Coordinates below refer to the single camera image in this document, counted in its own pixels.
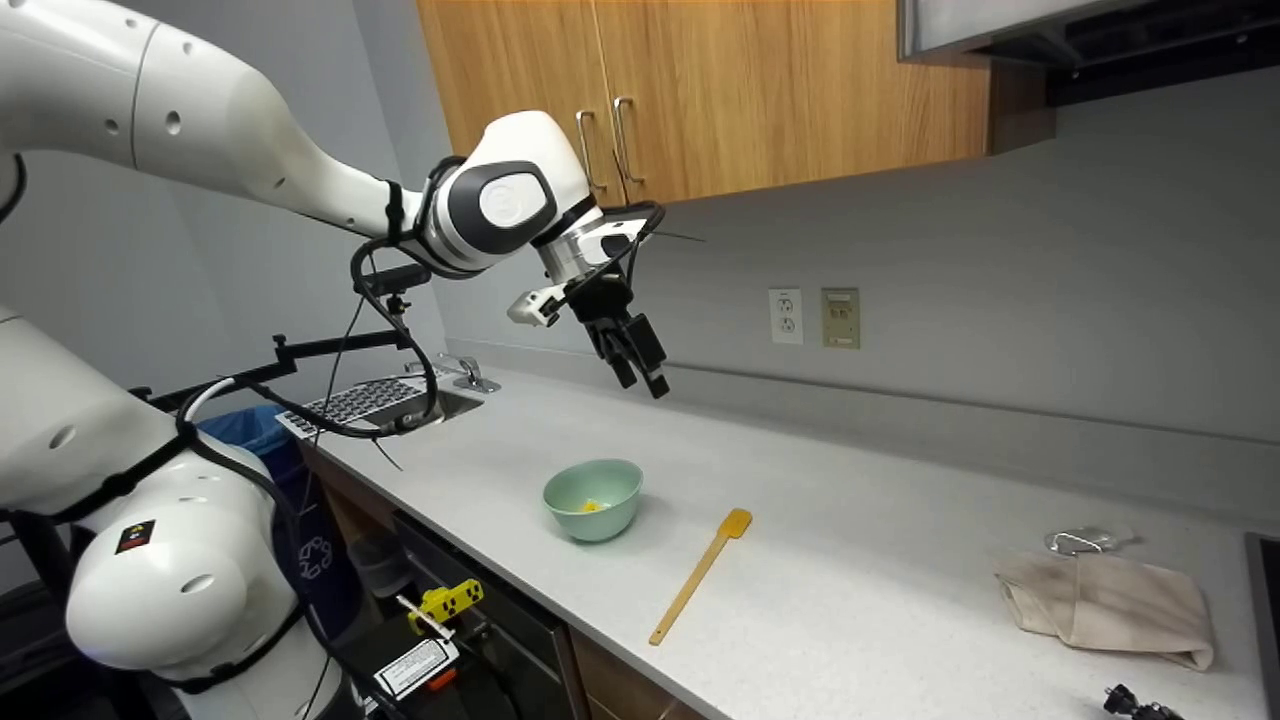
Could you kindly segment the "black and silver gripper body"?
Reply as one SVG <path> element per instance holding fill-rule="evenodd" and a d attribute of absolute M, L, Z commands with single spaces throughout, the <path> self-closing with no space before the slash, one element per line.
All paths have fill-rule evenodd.
<path fill-rule="evenodd" d="M 665 219 L 652 200 L 599 209 L 585 200 L 538 243 L 542 286 L 561 285 L 569 295 L 630 254 Z"/>

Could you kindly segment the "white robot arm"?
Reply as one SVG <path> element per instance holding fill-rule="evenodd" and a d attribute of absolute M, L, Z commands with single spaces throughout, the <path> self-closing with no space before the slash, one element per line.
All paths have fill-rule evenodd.
<path fill-rule="evenodd" d="M 409 191 L 329 157 L 265 71 L 184 26 L 114 0 L 0 0 L 8 197 L 25 191 L 33 146 L 395 246 L 399 271 L 352 280 L 376 309 L 530 246 L 542 285 L 512 314 L 548 326 L 573 312 L 619 379 L 659 379 L 652 322 L 629 309 L 629 261 L 659 212 L 602 209 L 542 113 L 492 120 Z M 164 679 L 193 720 L 308 720 L 338 699 L 329 632 L 273 547 L 287 494 L 265 458 L 113 384 L 25 314 L 0 322 L 0 500 L 93 535 L 64 599 L 79 654 Z"/>

